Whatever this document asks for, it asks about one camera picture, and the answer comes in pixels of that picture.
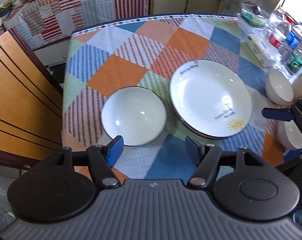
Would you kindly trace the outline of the large white ribbed bowl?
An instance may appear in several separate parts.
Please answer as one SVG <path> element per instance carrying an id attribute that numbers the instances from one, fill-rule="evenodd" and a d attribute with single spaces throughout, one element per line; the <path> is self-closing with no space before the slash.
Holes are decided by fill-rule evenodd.
<path id="1" fill-rule="evenodd" d="M 288 79 L 278 70 L 272 69 L 265 80 L 266 96 L 273 103 L 285 106 L 294 99 L 294 92 Z"/>

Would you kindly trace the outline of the white bowl dark rim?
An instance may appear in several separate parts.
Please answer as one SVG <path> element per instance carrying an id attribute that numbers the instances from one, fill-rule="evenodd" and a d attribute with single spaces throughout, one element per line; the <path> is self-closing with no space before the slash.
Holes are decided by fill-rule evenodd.
<path id="1" fill-rule="evenodd" d="M 125 146 L 142 146 L 160 136 L 166 125 L 167 111 L 152 90 L 131 86 L 109 96 L 100 117 L 109 137 L 114 139 L 120 135 Z"/>

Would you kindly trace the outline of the white morning honey plate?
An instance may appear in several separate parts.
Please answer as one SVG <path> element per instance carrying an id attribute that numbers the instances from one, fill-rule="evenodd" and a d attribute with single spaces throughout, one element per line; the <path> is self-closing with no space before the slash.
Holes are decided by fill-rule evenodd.
<path id="1" fill-rule="evenodd" d="M 253 102 L 242 79 L 211 60 L 188 61 L 169 81 L 169 97 L 194 129 L 213 137 L 232 137 L 250 123 Z"/>

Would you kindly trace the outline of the small white bowl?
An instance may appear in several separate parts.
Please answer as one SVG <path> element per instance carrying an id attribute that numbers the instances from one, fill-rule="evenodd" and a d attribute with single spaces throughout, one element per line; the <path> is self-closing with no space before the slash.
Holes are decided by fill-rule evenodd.
<path id="1" fill-rule="evenodd" d="M 288 150 L 300 150 L 302 148 L 302 133 L 293 120 L 278 121 L 276 138 Z"/>

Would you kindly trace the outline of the lovely bear carrot plate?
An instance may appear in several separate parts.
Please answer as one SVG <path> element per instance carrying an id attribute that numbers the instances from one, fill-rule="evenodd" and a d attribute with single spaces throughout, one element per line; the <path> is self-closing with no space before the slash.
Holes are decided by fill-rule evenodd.
<path id="1" fill-rule="evenodd" d="M 205 133 L 201 133 L 199 132 L 198 130 L 194 129 L 193 127 L 191 127 L 179 114 L 178 112 L 176 111 L 176 109 L 174 108 L 173 105 L 171 105 L 171 108 L 172 110 L 174 111 L 176 117 L 183 123 L 183 125 L 189 129 L 191 132 L 195 133 L 196 135 L 198 136 L 201 136 L 201 137 L 204 137 L 204 138 L 207 138 L 207 139 L 214 139 L 214 140 L 218 140 L 218 139 L 226 139 L 226 137 L 213 137 L 213 136 L 210 136 L 208 134 L 205 134 Z"/>

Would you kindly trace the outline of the green label water bottle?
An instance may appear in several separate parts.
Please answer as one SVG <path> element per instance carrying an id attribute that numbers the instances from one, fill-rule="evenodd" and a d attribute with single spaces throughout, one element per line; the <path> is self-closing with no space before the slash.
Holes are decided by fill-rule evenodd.
<path id="1" fill-rule="evenodd" d="M 292 51 L 291 55 L 286 60 L 285 66 L 291 74 L 296 74 L 302 67 L 302 41 Z"/>

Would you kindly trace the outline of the colourful patchwork tablecloth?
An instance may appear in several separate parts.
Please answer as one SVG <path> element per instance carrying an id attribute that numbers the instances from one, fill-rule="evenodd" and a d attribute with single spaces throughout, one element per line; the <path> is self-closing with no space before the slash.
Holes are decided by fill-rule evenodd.
<path id="1" fill-rule="evenodd" d="M 166 106 L 165 130 L 147 145 L 126 147 L 114 172 L 119 178 L 187 180 L 195 171 L 184 144 L 191 131 L 173 112 L 169 80 L 181 64 L 207 59 L 238 74 L 254 106 L 247 128 L 216 144 L 226 151 L 247 146 L 273 166 L 297 157 L 298 151 L 287 151 L 276 140 L 276 122 L 261 114 L 264 107 L 273 107 L 264 89 L 268 70 L 245 39 L 234 18 L 208 15 L 138 18 L 76 32 L 65 72 L 63 144 L 74 151 L 107 144 L 110 138 L 100 123 L 106 98 L 123 87 L 145 87 Z"/>

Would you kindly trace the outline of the blue label water bottle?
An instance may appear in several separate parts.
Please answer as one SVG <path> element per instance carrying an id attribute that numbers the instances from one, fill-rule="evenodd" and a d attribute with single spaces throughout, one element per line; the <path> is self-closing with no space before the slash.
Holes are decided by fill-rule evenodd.
<path id="1" fill-rule="evenodd" d="M 286 44 L 294 50 L 297 45 L 302 41 L 302 23 L 292 25 L 291 31 L 286 37 Z"/>

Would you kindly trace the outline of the white tissue pack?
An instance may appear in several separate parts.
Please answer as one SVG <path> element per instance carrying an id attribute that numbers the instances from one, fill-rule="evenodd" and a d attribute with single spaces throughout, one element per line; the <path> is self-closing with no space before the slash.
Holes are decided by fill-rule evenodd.
<path id="1" fill-rule="evenodd" d="M 280 61 L 278 50 L 261 35 L 249 34 L 246 44 L 264 68 L 272 68 Z"/>

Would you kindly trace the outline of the red label water bottle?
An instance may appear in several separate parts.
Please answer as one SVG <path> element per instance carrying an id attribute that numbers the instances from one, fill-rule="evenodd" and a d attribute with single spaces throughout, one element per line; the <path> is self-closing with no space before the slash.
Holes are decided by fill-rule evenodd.
<path id="1" fill-rule="evenodd" d="M 269 43 L 279 49 L 286 40 L 288 34 L 291 31 L 291 24 L 287 21 L 282 21 L 277 25 L 277 27 L 274 29 L 272 35 L 269 37 Z"/>

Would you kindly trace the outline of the wooden chair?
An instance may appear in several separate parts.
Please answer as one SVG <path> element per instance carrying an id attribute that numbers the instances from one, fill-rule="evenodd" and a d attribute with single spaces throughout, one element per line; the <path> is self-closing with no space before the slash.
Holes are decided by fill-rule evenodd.
<path id="1" fill-rule="evenodd" d="M 63 89 L 16 28 L 0 36 L 0 165 L 27 169 L 62 147 Z"/>

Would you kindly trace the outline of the striped counter cloth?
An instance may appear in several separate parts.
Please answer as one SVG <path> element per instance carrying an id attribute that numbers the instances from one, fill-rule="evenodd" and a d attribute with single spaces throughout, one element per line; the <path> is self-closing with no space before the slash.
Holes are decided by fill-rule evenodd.
<path id="1" fill-rule="evenodd" d="M 149 0 L 34 0 L 14 9 L 4 28 L 15 27 L 31 49 L 38 49 L 78 29 L 148 13 Z"/>

